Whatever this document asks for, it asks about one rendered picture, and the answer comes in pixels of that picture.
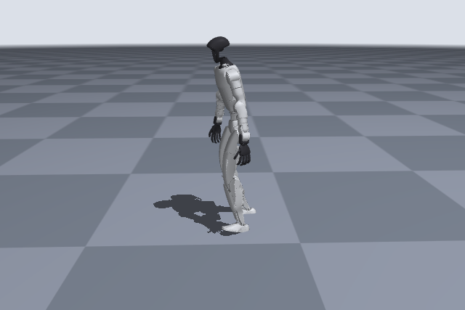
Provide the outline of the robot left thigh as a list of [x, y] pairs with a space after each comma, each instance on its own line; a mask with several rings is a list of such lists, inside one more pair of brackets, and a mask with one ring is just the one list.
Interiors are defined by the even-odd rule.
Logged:
[[[249, 139], [250, 139], [250, 133], [248, 133]], [[248, 140], [249, 140], [248, 139]], [[236, 159], [234, 159], [236, 153], [239, 151], [239, 147], [237, 144], [239, 144], [239, 133], [238, 129], [233, 129], [223, 155], [223, 160], [222, 160], [222, 173], [223, 173], [223, 179], [226, 187], [229, 189], [229, 184], [232, 181], [233, 178], [239, 179], [237, 176], [234, 175], [235, 170], [237, 168], [237, 163], [239, 161], [239, 154]], [[239, 179], [240, 180], [240, 179]]]

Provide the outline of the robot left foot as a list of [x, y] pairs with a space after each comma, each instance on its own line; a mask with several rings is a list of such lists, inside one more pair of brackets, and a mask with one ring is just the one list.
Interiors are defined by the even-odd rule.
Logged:
[[239, 224], [238, 222], [235, 222], [234, 224], [223, 226], [222, 229], [228, 232], [247, 232], [249, 230], [249, 226], [248, 224], [241, 226], [241, 223]]

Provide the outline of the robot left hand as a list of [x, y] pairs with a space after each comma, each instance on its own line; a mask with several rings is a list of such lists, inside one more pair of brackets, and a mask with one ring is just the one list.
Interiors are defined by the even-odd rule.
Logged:
[[[250, 149], [247, 145], [248, 143], [249, 143], [249, 140], [247, 142], [243, 142], [242, 135], [240, 134], [239, 135], [239, 144], [240, 144], [239, 151], [236, 153], [234, 157], [234, 159], [236, 159], [238, 154], [240, 155], [237, 165], [239, 165], [241, 161], [242, 163], [240, 164], [240, 166], [245, 165], [251, 161]], [[242, 159], [242, 156], [243, 156], [243, 159]]]

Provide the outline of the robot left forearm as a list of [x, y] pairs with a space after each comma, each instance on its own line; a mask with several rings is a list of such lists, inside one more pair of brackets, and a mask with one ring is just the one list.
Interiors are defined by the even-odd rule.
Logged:
[[248, 135], [248, 123], [247, 123], [247, 117], [248, 113], [246, 110], [245, 105], [242, 102], [238, 102], [235, 105], [235, 109], [237, 110], [238, 115], [236, 116], [236, 119], [238, 119], [238, 133], [239, 135], [242, 135], [242, 140], [243, 142], [247, 142], [249, 139]]

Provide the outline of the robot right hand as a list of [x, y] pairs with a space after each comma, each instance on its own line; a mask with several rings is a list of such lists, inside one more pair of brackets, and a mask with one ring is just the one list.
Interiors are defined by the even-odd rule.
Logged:
[[[211, 141], [215, 143], [219, 143], [219, 140], [221, 140], [221, 127], [222, 123], [217, 123], [217, 117], [214, 116], [214, 125], [212, 126], [212, 129], [209, 132], [209, 137], [211, 136]], [[212, 134], [211, 134], [212, 133]], [[218, 139], [218, 134], [219, 134], [219, 139]], [[216, 135], [217, 135], [217, 142], [216, 142]], [[214, 137], [214, 141], [213, 141]]]

